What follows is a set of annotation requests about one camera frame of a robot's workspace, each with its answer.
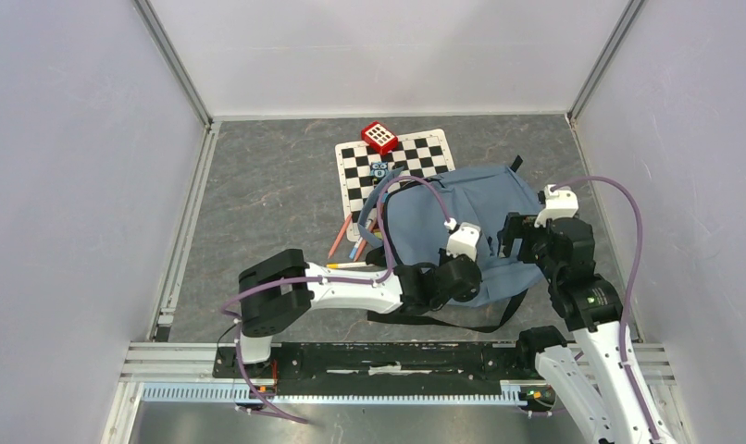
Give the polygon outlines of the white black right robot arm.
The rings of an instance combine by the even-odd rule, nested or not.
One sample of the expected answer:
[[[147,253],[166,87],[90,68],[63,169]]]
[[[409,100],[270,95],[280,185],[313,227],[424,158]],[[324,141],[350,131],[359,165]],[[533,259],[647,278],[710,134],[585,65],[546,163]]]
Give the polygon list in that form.
[[[499,240],[505,256],[520,241],[518,260],[542,272],[552,306],[593,376],[582,373],[555,327],[520,333],[517,370],[548,383],[589,443],[675,442],[640,370],[619,295],[595,270],[591,225],[575,216],[540,222],[536,216],[510,213]]]

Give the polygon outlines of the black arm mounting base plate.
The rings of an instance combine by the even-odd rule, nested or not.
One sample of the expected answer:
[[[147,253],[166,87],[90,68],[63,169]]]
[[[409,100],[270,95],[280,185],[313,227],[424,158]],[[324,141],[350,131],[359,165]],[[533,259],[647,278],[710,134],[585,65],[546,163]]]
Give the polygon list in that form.
[[[545,383],[509,342],[283,342],[245,370],[281,396],[494,395],[503,383]]]

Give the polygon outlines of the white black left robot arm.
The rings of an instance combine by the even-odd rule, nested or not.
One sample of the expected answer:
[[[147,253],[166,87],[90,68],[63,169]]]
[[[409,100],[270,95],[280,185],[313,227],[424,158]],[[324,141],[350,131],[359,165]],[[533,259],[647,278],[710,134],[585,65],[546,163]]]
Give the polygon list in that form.
[[[248,376],[262,376],[271,365],[274,336],[311,310],[353,309],[374,315],[414,317],[447,302],[479,295],[482,274],[462,254],[440,265],[398,265],[393,270],[331,269],[287,249],[248,267],[238,276],[242,330],[235,363]]]

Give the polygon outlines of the blue student backpack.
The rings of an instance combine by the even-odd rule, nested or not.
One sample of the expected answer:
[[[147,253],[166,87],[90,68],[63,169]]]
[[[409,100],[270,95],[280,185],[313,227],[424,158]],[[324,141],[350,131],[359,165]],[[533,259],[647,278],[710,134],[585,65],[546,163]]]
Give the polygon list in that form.
[[[500,254],[498,232],[506,215],[535,215],[541,210],[537,193],[518,174],[520,156],[508,166],[472,166],[428,178],[402,175],[394,169],[368,195],[357,226],[364,228],[375,216],[382,236],[366,234],[374,249],[370,264],[391,266],[431,263],[439,265],[439,249],[456,256],[466,254],[482,274],[479,295],[470,302],[447,305],[478,308],[504,302],[500,320],[478,326],[492,333],[512,319],[528,290],[541,278],[535,265]],[[369,313],[372,322],[402,325],[439,325],[431,312],[414,317]]]

